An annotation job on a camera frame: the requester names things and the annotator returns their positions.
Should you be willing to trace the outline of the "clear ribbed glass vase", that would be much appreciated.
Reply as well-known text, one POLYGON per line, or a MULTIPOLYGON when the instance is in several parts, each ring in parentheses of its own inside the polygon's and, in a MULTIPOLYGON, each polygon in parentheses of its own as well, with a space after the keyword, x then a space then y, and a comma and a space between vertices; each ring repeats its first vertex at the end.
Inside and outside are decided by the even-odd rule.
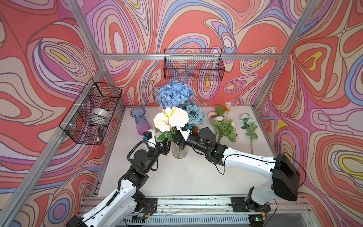
POLYGON ((187 150, 181 149, 179 145, 171 142, 171 152, 176 159, 183 159, 187 156, 187 150))

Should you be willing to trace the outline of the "cream peach rose bunch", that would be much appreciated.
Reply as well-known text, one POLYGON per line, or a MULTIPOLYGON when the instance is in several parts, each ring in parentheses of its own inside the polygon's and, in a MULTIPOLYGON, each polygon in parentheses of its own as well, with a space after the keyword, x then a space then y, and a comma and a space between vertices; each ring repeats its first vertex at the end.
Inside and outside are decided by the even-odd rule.
POLYGON ((173 136, 177 134, 182 127, 186 126, 189 121, 188 113, 178 107, 167 107, 158 113, 154 119, 154 126, 161 132, 157 140, 168 141, 173 140, 173 136))

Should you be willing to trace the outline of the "teal rose flower stem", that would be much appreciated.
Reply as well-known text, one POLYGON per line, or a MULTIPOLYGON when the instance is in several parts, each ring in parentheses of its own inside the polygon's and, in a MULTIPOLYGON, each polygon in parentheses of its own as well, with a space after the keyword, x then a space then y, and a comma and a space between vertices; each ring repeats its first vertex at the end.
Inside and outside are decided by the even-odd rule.
POLYGON ((180 106, 181 109, 185 110, 189 116, 188 124, 190 126, 203 125, 207 119, 206 114, 202 109, 194 102, 188 102, 180 106))

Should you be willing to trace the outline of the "blue purple glass vase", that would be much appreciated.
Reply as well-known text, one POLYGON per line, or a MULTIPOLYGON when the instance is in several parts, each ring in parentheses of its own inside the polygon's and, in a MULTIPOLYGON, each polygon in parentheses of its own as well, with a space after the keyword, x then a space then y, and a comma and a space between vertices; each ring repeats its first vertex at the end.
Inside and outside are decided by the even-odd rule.
POLYGON ((130 116, 135 119, 136 130, 139 135, 151 129, 151 125, 147 121, 146 109, 144 107, 134 107, 130 111, 130 116))

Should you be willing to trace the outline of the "blue hydrangea flower stem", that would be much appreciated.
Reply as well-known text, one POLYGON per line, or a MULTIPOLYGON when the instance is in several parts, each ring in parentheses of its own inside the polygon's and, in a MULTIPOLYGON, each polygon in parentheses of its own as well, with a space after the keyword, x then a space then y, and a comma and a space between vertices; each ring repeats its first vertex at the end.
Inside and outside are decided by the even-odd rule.
POLYGON ((160 88, 157 101, 162 109, 184 105, 192 97, 194 91, 187 84, 171 82, 160 88))

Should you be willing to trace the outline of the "white green flower bunch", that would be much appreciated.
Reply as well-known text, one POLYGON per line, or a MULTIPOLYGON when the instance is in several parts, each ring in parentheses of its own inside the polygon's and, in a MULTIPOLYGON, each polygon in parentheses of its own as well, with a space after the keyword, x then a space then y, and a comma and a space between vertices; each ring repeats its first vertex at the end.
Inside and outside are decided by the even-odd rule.
POLYGON ((223 138, 227 138, 233 143, 237 142, 239 135, 235 123, 233 120, 226 118, 225 113, 211 111, 208 113, 207 117, 211 120, 216 129, 218 143, 220 143, 223 138))

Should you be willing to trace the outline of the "pale teal flower stem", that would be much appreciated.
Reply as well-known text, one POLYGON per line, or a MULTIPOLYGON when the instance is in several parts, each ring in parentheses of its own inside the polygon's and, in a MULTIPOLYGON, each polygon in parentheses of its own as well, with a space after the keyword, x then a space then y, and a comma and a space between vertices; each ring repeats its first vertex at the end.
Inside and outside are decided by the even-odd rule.
POLYGON ((256 120, 252 119, 248 113, 242 114, 240 121, 243 124, 242 129, 246 130, 245 135, 250 138, 251 154, 253 154, 253 142, 259 138, 256 133, 258 125, 256 124, 256 120))

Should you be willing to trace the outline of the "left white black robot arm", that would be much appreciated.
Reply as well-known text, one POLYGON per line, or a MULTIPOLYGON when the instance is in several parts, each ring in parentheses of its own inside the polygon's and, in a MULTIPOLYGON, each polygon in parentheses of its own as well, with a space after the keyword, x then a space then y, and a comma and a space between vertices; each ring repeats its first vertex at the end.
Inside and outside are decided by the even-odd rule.
POLYGON ((145 200, 140 188, 148 180, 148 172, 154 170, 154 164, 158 164, 159 156, 169 153, 170 145, 167 139, 155 142, 154 139, 143 138, 128 153, 127 160, 131 166, 119 178, 116 189, 82 217, 72 217, 66 226, 115 227, 132 213, 142 219, 149 218, 156 208, 145 200))

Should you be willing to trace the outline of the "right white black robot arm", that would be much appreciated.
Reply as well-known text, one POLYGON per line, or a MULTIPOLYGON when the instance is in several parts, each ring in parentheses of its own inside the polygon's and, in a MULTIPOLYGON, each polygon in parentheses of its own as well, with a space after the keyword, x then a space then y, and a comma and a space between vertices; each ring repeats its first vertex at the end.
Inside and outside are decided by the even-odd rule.
POLYGON ((191 147, 203 155, 214 166, 232 166, 259 174, 267 179, 260 186, 252 186, 244 198, 245 209, 258 211, 268 202, 281 198, 297 201, 300 187, 300 173, 285 155, 262 157, 237 151, 216 142, 216 135, 208 128, 202 128, 194 135, 189 126, 177 129, 172 136, 180 148, 191 147))

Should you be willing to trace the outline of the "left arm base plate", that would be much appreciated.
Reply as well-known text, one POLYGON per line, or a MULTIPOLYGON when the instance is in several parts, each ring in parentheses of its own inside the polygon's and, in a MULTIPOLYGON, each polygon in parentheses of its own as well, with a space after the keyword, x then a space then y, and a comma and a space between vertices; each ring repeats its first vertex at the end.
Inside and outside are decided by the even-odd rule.
POLYGON ((136 201, 136 208, 133 213, 154 214, 157 212, 158 198, 145 198, 136 201))

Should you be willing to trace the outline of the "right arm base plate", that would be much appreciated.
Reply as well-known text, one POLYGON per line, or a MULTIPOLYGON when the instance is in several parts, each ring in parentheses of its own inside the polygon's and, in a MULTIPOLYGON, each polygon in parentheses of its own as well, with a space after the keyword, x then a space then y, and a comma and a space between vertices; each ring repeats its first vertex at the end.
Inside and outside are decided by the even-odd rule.
POLYGON ((264 205, 259 205, 252 200, 245 201, 245 197, 231 197, 230 206, 234 212, 271 212, 271 207, 268 202, 264 205))

